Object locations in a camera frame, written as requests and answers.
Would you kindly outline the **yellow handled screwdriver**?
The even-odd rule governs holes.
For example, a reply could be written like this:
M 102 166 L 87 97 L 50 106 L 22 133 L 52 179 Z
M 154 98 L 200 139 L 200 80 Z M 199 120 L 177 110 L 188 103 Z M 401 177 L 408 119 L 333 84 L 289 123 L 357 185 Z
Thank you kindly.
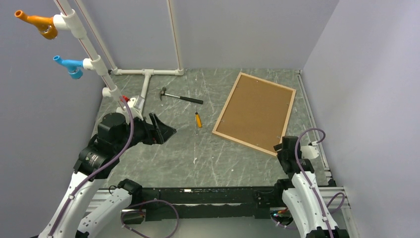
M 198 128 L 202 128 L 202 122 L 201 122 L 201 118 L 198 112 L 195 112 L 195 119 L 196 119 Z

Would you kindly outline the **wooden picture frame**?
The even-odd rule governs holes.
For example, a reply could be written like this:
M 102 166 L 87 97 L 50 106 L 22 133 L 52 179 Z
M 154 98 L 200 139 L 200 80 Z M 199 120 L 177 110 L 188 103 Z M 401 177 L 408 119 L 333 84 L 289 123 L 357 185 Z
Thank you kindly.
M 296 89 L 239 73 L 212 133 L 275 156 L 290 119 Z

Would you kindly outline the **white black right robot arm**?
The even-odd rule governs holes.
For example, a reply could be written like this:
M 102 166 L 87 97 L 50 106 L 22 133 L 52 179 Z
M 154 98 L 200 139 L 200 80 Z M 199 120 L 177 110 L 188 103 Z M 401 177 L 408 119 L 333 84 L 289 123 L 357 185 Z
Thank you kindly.
M 284 136 L 274 146 L 277 158 L 288 176 L 275 185 L 273 200 L 290 212 L 302 238 L 348 238 L 339 228 L 324 202 L 311 161 L 319 157 L 313 144 L 301 146 L 296 136 Z

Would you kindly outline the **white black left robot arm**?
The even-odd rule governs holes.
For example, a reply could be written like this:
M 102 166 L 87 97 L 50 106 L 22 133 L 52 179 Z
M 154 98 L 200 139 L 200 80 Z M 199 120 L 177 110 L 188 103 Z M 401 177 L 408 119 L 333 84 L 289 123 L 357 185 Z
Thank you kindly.
M 142 202 L 142 186 L 124 179 L 112 194 L 92 212 L 87 209 L 119 158 L 130 147 L 143 143 L 165 143 L 177 130 L 149 114 L 151 123 L 139 117 L 127 119 L 109 113 L 97 126 L 97 133 L 78 156 L 68 189 L 40 238 L 94 238 L 122 209 Z

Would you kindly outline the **blue nozzle fitting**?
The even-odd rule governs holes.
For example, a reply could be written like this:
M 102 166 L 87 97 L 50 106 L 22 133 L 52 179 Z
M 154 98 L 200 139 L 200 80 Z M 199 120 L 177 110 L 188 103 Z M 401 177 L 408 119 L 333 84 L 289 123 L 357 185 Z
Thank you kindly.
M 62 59 L 60 56 L 54 56 L 53 60 L 58 63 L 59 65 L 66 68 L 68 74 L 72 79 L 80 79 L 83 76 L 82 68 L 83 68 L 83 61 L 82 60 L 72 60 L 72 59 Z

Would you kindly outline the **white PVC pipe stand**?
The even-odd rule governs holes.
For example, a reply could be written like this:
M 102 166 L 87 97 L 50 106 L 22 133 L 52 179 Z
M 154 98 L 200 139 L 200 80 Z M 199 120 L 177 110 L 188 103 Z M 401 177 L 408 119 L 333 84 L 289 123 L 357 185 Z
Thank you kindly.
M 60 14 L 57 14 L 53 17 L 53 22 L 55 27 L 58 30 L 67 30 L 72 33 L 72 35 L 79 41 L 84 51 L 87 53 L 87 58 L 83 59 L 83 69 L 92 70 L 99 75 L 99 77 L 104 81 L 106 87 L 102 90 L 102 95 L 104 97 L 111 97 L 118 102 L 119 107 L 123 109 L 124 106 L 127 107 L 127 113 L 131 112 L 128 104 L 122 98 L 120 89 L 111 79 L 111 74 L 115 75 L 134 75 L 139 74 L 144 76 L 143 87 L 140 93 L 144 99 L 146 99 L 147 89 L 149 85 L 150 78 L 153 75 L 175 75 L 182 76 L 184 74 L 184 69 L 181 66 L 181 61 L 179 59 L 179 53 L 176 53 L 178 67 L 174 70 L 158 70 L 158 69 L 134 69 L 134 70 L 125 70 L 119 69 L 116 67 L 114 61 L 112 60 L 109 51 L 104 46 L 103 40 L 100 38 L 94 23 L 92 22 L 90 16 L 87 13 L 87 10 L 84 4 L 80 1 L 76 1 L 76 5 L 80 9 L 83 17 L 85 18 L 89 28 L 91 29 L 93 35 L 95 36 L 99 46 L 102 47 L 102 51 L 105 54 L 105 59 L 108 60 L 111 69 L 108 69 L 104 60 L 97 53 L 94 45 L 90 41 L 87 35 L 87 31 L 77 15 L 77 12 L 70 6 L 67 0 L 56 0 L 56 6 L 60 10 Z

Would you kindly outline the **orange nozzle fitting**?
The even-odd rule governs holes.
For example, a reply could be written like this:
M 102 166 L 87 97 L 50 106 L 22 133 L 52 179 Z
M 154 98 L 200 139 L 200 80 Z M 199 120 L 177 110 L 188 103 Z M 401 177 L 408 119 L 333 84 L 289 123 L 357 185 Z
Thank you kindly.
M 18 19 L 35 26 L 38 32 L 46 39 L 53 40 L 58 36 L 58 30 L 54 25 L 53 17 L 27 15 L 22 10 L 17 10 L 14 16 Z

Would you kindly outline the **black handled claw hammer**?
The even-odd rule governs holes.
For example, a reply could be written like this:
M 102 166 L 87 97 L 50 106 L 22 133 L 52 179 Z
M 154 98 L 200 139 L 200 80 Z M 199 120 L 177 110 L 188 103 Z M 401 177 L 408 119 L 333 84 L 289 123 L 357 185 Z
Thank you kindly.
M 162 100 L 163 96 L 166 96 L 166 97 L 172 97 L 172 98 L 180 99 L 180 100 L 191 102 L 191 103 L 195 103 L 195 104 L 200 104 L 200 105 L 203 105 L 204 104 L 203 100 L 195 99 L 195 98 L 190 98 L 190 97 L 185 97 L 185 96 L 178 96 L 178 95 L 168 94 L 166 91 L 167 91 L 167 88 L 166 87 L 162 87 L 162 89 L 159 92 L 159 99 L 160 100 Z

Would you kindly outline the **aluminium rail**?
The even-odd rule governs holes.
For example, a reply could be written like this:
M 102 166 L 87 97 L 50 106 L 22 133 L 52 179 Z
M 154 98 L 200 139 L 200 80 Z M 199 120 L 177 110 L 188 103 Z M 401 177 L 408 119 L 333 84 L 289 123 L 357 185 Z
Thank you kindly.
M 95 194 L 94 198 L 91 201 L 91 204 L 89 205 L 87 212 L 90 213 L 92 212 L 95 208 L 97 208 L 102 202 L 105 201 L 105 199 L 112 194 L 112 192 L 115 191 L 115 189 L 110 190 L 110 189 L 102 189 L 100 188 L 97 193 Z M 325 186 L 321 186 L 319 187 L 321 195 L 323 197 L 324 202 L 327 204 L 327 207 L 329 209 L 329 211 L 331 212 L 331 214 L 333 215 L 333 213 L 341 208 L 348 208 L 349 204 L 346 200 L 346 194 L 343 190 L 343 188 L 341 187 L 325 187 Z M 125 228 L 127 226 L 127 221 L 124 221 L 124 213 L 123 213 L 123 209 L 118 212 L 117 214 L 120 214 L 121 217 L 121 223 L 122 226 Z M 288 224 L 284 224 L 281 223 L 279 221 L 275 221 L 278 225 L 282 225 L 282 226 L 289 226 L 291 222 Z

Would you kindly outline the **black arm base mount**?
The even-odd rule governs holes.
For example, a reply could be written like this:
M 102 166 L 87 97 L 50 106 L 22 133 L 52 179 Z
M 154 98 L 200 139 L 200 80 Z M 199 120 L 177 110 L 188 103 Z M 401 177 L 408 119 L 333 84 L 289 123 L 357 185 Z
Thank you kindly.
M 283 189 L 274 186 L 142 188 L 123 208 L 124 221 L 252 217 L 293 221 Z

